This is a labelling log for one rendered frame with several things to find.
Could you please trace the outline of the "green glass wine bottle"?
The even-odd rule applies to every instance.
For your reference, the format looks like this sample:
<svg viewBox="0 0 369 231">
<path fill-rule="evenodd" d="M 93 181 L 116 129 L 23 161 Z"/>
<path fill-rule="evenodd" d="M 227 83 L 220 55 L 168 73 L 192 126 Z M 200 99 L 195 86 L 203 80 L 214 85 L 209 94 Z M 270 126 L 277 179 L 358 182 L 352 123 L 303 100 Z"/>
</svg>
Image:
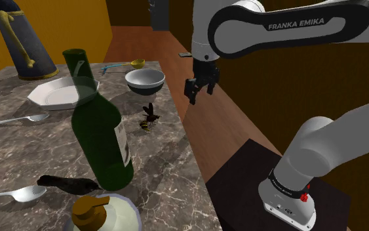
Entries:
<svg viewBox="0 0 369 231">
<path fill-rule="evenodd" d="M 71 117 L 73 132 L 101 188 L 118 191 L 134 176 L 122 115 L 98 92 L 85 50 L 68 49 L 62 54 L 78 93 Z"/>
</svg>

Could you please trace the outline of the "blue and gold tall pitcher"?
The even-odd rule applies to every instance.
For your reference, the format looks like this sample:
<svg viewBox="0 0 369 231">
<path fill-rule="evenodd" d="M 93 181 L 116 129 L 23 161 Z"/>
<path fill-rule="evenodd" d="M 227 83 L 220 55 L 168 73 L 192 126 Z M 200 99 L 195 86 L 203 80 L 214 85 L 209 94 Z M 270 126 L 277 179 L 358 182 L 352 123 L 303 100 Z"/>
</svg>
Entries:
<svg viewBox="0 0 369 231">
<path fill-rule="evenodd" d="M 0 0 L 0 32 L 19 79 L 34 81 L 58 74 L 59 69 L 14 0 Z"/>
</svg>

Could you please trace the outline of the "white and black bowl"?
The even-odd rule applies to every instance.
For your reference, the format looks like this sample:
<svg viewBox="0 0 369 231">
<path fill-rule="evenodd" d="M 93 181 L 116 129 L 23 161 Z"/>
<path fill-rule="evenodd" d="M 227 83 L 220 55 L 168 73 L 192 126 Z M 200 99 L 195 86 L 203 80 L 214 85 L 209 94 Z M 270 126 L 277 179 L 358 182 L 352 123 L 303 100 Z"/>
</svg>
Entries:
<svg viewBox="0 0 369 231">
<path fill-rule="evenodd" d="M 143 68 L 128 72 L 125 75 L 125 80 L 131 91 L 139 95 L 149 96 L 163 87 L 165 74 L 159 70 Z"/>
</svg>

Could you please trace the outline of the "white octagonal plate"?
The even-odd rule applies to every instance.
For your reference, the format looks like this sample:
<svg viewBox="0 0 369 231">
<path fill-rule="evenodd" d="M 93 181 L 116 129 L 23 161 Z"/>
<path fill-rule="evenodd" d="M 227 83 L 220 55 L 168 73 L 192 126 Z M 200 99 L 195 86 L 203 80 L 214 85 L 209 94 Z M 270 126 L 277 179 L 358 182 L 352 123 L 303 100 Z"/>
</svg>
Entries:
<svg viewBox="0 0 369 231">
<path fill-rule="evenodd" d="M 91 101 L 99 86 L 99 81 L 89 77 L 61 77 L 38 85 L 28 100 L 48 111 L 74 109 Z"/>
</svg>

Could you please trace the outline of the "dark robot stand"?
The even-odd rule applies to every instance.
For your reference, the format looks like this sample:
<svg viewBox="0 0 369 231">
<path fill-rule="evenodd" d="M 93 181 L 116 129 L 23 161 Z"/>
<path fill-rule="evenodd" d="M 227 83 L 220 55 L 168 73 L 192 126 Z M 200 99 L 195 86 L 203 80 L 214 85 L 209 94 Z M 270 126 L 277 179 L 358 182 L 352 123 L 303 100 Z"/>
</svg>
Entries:
<svg viewBox="0 0 369 231">
<path fill-rule="evenodd" d="M 206 183 L 223 231 L 299 231 L 268 213 L 258 194 L 280 156 L 249 139 Z M 351 197 L 319 178 L 310 182 L 317 219 L 311 231 L 347 231 Z"/>
</svg>

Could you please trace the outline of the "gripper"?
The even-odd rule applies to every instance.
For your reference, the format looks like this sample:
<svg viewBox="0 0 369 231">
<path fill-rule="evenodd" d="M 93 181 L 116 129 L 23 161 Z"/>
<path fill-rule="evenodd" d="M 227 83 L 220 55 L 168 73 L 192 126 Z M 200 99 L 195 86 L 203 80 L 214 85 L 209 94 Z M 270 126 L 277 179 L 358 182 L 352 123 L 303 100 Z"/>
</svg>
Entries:
<svg viewBox="0 0 369 231">
<path fill-rule="evenodd" d="M 184 94 L 189 99 L 189 103 L 195 105 L 197 93 L 203 85 L 208 84 L 206 92 L 210 95 L 214 92 L 214 87 L 220 78 L 220 69 L 215 61 L 202 61 L 193 59 L 193 79 L 186 79 Z"/>
</svg>

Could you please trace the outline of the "black elongated lump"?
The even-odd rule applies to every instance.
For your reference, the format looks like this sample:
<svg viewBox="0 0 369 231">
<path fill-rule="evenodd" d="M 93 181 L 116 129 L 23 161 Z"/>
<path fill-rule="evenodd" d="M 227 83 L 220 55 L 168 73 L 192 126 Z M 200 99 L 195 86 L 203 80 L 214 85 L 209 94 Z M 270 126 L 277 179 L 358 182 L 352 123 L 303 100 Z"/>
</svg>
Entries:
<svg viewBox="0 0 369 231">
<path fill-rule="evenodd" d="M 94 190 L 101 190 L 98 183 L 89 178 L 66 178 L 42 175 L 37 180 L 39 186 L 54 186 L 73 195 L 86 195 Z"/>
</svg>

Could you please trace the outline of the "small silver spoon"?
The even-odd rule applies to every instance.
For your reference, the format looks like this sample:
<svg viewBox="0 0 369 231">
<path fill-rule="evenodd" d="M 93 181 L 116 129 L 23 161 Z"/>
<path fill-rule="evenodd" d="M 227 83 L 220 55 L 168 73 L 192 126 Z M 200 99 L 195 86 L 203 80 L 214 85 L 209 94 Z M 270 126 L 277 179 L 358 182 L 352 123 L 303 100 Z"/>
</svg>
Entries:
<svg viewBox="0 0 369 231">
<path fill-rule="evenodd" d="M 11 121 L 18 121 L 18 120 L 21 120 L 21 119 L 28 119 L 32 122 L 36 122 L 36 121 L 44 120 L 48 117 L 49 117 L 49 114 L 29 115 L 29 116 L 25 116 L 25 117 L 17 117 L 17 118 L 13 118 L 13 119 L 1 120 L 0 124 L 8 123 L 8 122 L 11 122 Z"/>
</svg>

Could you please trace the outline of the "white soap dispenser brown pump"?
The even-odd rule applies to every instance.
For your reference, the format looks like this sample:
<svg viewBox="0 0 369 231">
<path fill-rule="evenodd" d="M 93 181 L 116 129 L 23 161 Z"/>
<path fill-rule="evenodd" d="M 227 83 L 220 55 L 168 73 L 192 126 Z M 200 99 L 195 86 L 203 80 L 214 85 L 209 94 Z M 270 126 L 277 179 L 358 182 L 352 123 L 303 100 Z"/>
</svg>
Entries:
<svg viewBox="0 0 369 231">
<path fill-rule="evenodd" d="M 83 196 L 73 204 L 63 231 L 142 231 L 142 222 L 136 206 L 124 196 Z"/>
</svg>

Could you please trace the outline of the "black and yellow wasp figure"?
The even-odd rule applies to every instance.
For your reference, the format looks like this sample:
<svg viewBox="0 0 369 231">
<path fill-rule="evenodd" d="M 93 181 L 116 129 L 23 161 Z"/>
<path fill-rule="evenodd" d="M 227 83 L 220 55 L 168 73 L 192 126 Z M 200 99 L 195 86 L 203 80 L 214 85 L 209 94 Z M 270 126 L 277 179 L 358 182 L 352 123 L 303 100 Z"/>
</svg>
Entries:
<svg viewBox="0 0 369 231">
<path fill-rule="evenodd" d="M 140 122 L 140 127 L 145 131 L 149 131 L 148 125 L 154 123 L 157 119 L 160 118 L 160 116 L 154 114 L 154 108 L 151 102 L 148 104 L 148 107 L 143 106 L 142 108 L 146 113 L 144 114 L 146 119 Z"/>
</svg>

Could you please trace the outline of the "large silver spoon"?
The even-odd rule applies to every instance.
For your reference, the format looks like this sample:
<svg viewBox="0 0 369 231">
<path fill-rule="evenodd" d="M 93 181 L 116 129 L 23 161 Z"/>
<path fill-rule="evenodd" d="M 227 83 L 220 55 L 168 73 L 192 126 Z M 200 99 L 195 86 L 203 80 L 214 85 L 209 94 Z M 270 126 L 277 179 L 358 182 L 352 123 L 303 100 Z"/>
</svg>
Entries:
<svg viewBox="0 0 369 231">
<path fill-rule="evenodd" d="M 46 191 L 44 186 L 33 185 L 9 192 L 0 192 L 0 196 L 11 196 L 18 202 L 29 202 L 40 198 Z"/>
</svg>

